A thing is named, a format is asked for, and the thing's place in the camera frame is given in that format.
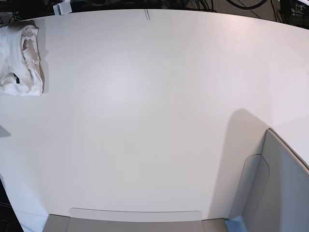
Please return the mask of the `white printed t-shirt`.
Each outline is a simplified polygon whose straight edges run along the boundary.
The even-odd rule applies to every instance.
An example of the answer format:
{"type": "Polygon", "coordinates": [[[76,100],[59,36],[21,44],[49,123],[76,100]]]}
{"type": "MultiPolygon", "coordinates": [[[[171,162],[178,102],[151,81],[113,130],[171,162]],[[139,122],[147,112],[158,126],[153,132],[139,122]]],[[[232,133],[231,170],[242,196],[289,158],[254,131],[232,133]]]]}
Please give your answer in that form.
{"type": "Polygon", "coordinates": [[[42,95],[38,32],[39,28],[30,21],[1,25],[1,93],[23,97],[42,95]]]}

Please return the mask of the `grey side panel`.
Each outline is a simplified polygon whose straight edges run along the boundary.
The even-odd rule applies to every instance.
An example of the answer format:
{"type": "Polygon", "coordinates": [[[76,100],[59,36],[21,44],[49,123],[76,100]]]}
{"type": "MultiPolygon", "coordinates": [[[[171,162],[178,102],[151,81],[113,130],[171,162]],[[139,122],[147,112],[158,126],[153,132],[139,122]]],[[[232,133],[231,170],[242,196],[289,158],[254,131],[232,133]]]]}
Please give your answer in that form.
{"type": "Polygon", "coordinates": [[[309,167],[274,130],[245,160],[225,223],[229,232],[309,230],[309,167]]]}

